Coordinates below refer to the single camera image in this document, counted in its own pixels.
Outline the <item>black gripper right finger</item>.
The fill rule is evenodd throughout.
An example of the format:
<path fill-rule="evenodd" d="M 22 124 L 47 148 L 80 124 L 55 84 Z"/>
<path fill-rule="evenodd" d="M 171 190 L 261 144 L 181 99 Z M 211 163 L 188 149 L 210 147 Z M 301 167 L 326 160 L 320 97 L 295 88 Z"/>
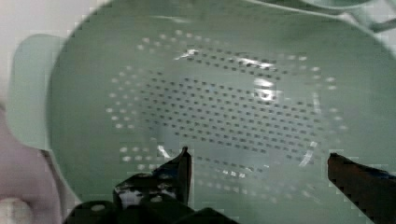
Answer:
<path fill-rule="evenodd" d="M 327 159 L 328 179 L 374 224 L 395 224 L 395 176 L 337 153 Z"/>

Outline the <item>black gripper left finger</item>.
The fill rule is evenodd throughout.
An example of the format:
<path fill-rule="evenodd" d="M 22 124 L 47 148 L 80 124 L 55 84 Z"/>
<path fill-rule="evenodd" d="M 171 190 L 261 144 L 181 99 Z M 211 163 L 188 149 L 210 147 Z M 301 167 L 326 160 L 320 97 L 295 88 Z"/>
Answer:
<path fill-rule="evenodd" d="M 113 202 L 120 209 L 126 209 L 166 195 L 186 203 L 190 196 L 191 174 L 192 157 L 189 148 L 184 146 L 176 157 L 150 173 L 138 173 L 117 184 L 113 189 Z"/>

